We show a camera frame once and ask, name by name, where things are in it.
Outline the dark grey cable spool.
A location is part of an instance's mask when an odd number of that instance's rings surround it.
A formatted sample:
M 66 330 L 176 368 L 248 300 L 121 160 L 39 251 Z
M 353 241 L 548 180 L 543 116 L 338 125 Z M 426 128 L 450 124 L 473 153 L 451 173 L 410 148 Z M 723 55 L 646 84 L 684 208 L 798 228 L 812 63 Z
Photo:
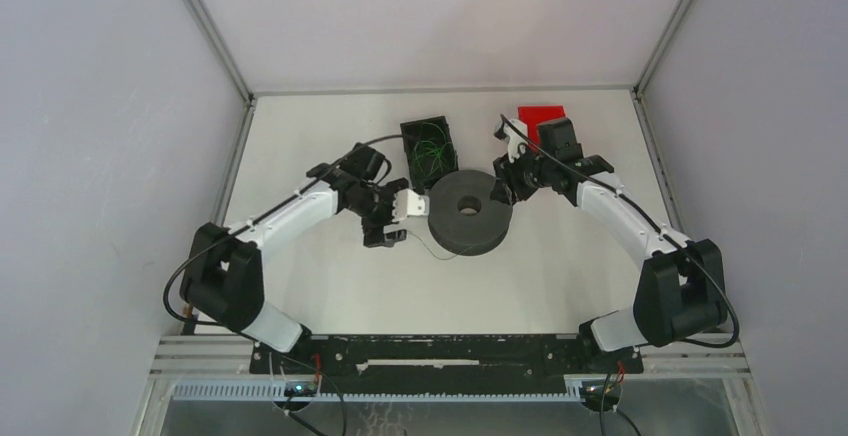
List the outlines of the dark grey cable spool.
M 491 197 L 496 178 L 479 170 L 459 170 L 440 178 L 428 192 L 428 228 L 443 249 L 460 256 L 493 251 L 506 238 L 510 205 Z

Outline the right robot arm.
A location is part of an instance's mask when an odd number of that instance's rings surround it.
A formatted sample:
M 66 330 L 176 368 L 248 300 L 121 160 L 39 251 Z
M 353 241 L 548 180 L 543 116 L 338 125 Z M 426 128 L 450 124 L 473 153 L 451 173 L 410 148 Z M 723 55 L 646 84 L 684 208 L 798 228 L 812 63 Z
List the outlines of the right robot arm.
M 493 163 L 494 200 L 514 205 L 548 188 L 600 223 L 639 269 L 631 306 L 593 318 L 580 326 L 579 362 L 605 371 L 618 351 L 675 342 L 694 344 L 695 335 L 732 325 L 728 345 L 740 323 L 724 285 L 723 258 L 709 239 L 695 241 L 652 218 L 600 155 L 587 156 L 567 117 L 542 122 L 530 136 L 528 126 L 506 116 L 494 135 L 507 145 Z

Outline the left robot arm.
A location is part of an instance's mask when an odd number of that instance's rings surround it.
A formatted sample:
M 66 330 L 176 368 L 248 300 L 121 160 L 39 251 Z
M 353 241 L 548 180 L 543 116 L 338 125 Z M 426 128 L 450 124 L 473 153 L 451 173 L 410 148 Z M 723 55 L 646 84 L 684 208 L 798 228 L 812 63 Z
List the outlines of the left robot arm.
M 411 186 L 406 178 L 377 181 L 387 162 L 371 144 L 357 143 L 336 161 L 311 168 L 300 188 L 264 213 L 235 227 L 202 225 L 169 282 L 208 324 L 274 349 L 274 360 L 290 373 L 305 370 L 313 357 L 305 340 L 311 332 L 267 299 L 265 266 L 299 236 L 343 211 L 360 218 L 367 248 L 404 241 L 397 206 Z

